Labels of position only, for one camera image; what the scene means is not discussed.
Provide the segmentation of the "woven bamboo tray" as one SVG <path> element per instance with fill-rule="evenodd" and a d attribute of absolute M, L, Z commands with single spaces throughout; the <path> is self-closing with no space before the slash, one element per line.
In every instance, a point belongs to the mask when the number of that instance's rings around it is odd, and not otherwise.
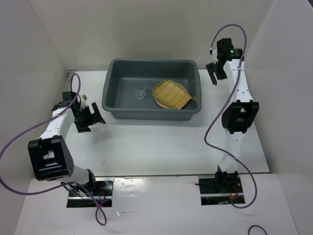
<path fill-rule="evenodd" d="M 192 99 L 184 86 L 168 79 L 156 84 L 152 94 L 154 98 L 171 106 L 176 106 Z"/>

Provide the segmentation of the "clear plastic cup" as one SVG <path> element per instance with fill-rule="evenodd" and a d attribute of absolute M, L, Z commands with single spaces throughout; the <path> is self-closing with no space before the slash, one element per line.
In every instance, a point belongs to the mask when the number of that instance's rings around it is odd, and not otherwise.
<path fill-rule="evenodd" d="M 147 84 L 144 81 L 135 81 L 133 82 L 132 87 L 137 99 L 142 100 L 145 98 Z"/>

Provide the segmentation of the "tan plate with bear logo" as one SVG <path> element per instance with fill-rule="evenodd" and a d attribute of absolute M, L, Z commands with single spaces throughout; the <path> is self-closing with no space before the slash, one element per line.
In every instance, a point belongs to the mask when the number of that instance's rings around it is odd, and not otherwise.
<path fill-rule="evenodd" d="M 178 110 L 184 108 L 187 105 L 187 103 L 189 102 L 189 101 L 187 101 L 185 103 L 180 103 L 179 105 L 176 105 L 176 106 L 171 106 L 171 105 L 168 105 L 168 104 L 166 104 L 164 102 L 161 102 L 157 98 L 155 98 L 155 101 L 156 101 L 157 105 L 160 106 L 163 109 L 178 109 Z"/>

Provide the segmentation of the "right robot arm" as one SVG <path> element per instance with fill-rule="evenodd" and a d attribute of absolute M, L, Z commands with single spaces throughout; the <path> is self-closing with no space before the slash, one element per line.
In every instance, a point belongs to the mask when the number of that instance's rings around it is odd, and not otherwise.
<path fill-rule="evenodd" d="M 231 94 L 221 117 L 228 149 L 218 165 L 214 181 L 217 191 L 226 192 L 238 182 L 241 143 L 259 111 L 259 103 L 253 100 L 247 85 L 243 50 L 235 48 L 230 38 L 224 38 L 217 41 L 216 49 L 210 53 L 213 62 L 206 65 L 206 69 L 213 85 L 227 80 Z"/>

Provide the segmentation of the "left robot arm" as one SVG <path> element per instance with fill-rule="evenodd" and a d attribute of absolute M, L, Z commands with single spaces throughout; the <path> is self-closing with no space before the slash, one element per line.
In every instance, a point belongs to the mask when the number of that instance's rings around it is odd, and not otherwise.
<path fill-rule="evenodd" d="M 97 191 L 95 176 L 89 169 L 74 164 L 73 157 L 66 144 L 66 136 L 72 124 L 78 133 L 91 131 L 96 123 L 104 124 L 95 102 L 87 104 L 85 95 L 75 92 L 64 92 L 62 101 L 52 108 L 52 120 L 42 135 L 28 143 L 28 152 L 35 178 L 38 181 L 60 181 L 80 184 L 85 195 Z"/>

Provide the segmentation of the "grey plastic bin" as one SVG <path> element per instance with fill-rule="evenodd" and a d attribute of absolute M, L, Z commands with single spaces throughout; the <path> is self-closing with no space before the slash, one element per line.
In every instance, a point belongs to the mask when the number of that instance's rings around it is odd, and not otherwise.
<path fill-rule="evenodd" d="M 192 99 L 180 109 L 157 105 L 152 90 L 163 80 L 184 86 Z M 132 84 L 144 81 L 146 96 L 135 97 Z M 125 59 L 111 61 L 103 87 L 102 108 L 116 119 L 188 121 L 201 110 L 202 93 L 198 66 L 187 59 Z"/>

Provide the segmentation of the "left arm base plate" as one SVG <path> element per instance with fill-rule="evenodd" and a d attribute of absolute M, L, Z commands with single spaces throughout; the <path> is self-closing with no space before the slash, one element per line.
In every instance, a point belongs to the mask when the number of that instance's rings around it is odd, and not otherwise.
<path fill-rule="evenodd" d="M 113 178 L 97 177 L 95 188 L 88 189 L 101 207 L 112 206 Z M 67 208 L 93 208 L 96 207 L 91 197 L 78 186 L 66 186 L 68 191 Z"/>

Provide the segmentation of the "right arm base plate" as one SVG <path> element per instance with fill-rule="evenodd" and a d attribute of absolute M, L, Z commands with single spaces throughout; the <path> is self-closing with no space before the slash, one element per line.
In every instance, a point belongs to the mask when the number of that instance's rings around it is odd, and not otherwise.
<path fill-rule="evenodd" d="M 245 196 L 240 177 L 234 183 L 218 183 L 214 176 L 199 176 L 198 182 L 202 206 L 244 204 Z"/>

